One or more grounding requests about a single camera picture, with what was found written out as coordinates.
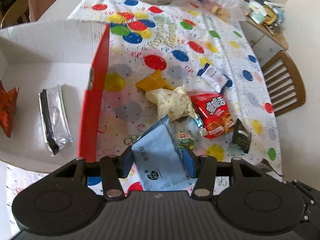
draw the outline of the yellow balloon print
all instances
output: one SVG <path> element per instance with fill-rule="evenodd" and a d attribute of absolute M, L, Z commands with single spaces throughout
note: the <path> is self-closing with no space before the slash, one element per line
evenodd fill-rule
<path fill-rule="evenodd" d="M 109 92 L 116 93 L 124 89 L 125 80 L 118 73 L 110 73 L 106 75 L 103 87 Z"/>
<path fill-rule="evenodd" d="M 220 145 L 214 144 L 210 146 L 207 151 L 205 152 L 207 155 L 216 157 L 218 162 L 222 162 L 224 159 L 224 151 Z"/>
<path fill-rule="evenodd" d="M 127 19 L 120 14 L 114 14 L 109 16 L 107 21 L 111 23 L 125 23 Z"/>
<path fill-rule="evenodd" d="M 144 31 L 134 31 L 139 34 L 143 39 L 150 39 L 152 37 L 152 32 L 149 29 L 145 29 Z"/>
<path fill-rule="evenodd" d="M 210 50 L 212 53 L 218 53 L 219 50 L 216 46 L 214 46 L 213 44 L 211 44 L 210 42 L 207 42 L 205 44 L 205 46 L 207 47 L 208 50 Z"/>
<path fill-rule="evenodd" d="M 187 12 L 192 14 L 193 16 L 199 16 L 200 15 L 200 13 L 198 13 L 196 11 L 193 11 L 193 10 L 188 10 Z"/>
<path fill-rule="evenodd" d="M 148 20 L 149 16 L 145 13 L 134 13 L 134 16 L 138 19 L 138 20 Z"/>
<path fill-rule="evenodd" d="M 238 45 L 238 43 L 236 43 L 235 41 L 230 41 L 230 45 L 231 45 L 232 47 L 236 48 L 236 49 L 239 49 L 239 48 L 240 48 L 239 45 Z"/>
<path fill-rule="evenodd" d="M 252 125 L 252 129 L 256 134 L 259 134 L 259 135 L 262 134 L 262 131 L 263 131 L 262 124 L 258 120 L 253 120 L 251 122 L 251 125 Z"/>
<path fill-rule="evenodd" d="M 200 64 L 201 64 L 202 67 L 204 67 L 204 65 L 207 64 L 207 63 L 209 63 L 210 65 L 213 66 L 213 63 L 207 57 L 202 57 L 199 60 L 200 60 Z"/>

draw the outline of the metal screw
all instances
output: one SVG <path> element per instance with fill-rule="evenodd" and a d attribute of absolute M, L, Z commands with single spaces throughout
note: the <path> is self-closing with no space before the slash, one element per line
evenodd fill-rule
<path fill-rule="evenodd" d="M 106 194 L 108 197 L 120 197 L 122 195 L 122 191 L 119 189 L 109 189 Z"/>
<path fill-rule="evenodd" d="M 207 197 L 210 195 L 210 191 L 206 188 L 198 188 L 195 190 L 195 195 L 197 197 Z"/>

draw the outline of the white and blue snack package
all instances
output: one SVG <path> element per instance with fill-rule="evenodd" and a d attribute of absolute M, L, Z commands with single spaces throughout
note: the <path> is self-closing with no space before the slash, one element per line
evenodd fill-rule
<path fill-rule="evenodd" d="M 225 75 L 209 63 L 206 63 L 204 68 L 198 71 L 197 76 L 201 76 L 205 81 L 207 81 L 217 93 L 221 92 L 222 88 L 228 81 Z"/>
<path fill-rule="evenodd" d="M 132 153 L 144 190 L 179 190 L 191 185 L 182 165 L 179 143 L 167 115 L 143 133 L 133 144 Z"/>

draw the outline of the beige snack package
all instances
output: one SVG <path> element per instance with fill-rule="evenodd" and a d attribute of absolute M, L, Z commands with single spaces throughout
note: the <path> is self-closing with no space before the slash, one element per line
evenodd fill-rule
<path fill-rule="evenodd" d="M 158 106 L 158 120 L 166 114 L 170 121 L 187 115 L 196 119 L 188 92 L 183 87 L 177 87 L 173 91 L 163 88 L 148 91 L 146 97 Z"/>

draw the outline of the light blue snack package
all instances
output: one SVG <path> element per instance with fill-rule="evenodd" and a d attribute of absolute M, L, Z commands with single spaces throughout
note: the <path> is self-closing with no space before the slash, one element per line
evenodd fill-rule
<path fill-rule="evenodd" d="M 163 191 L 180 183 L 189 184 L 167 115 L 143 133 L 132 152 L 144 190 Z"/>

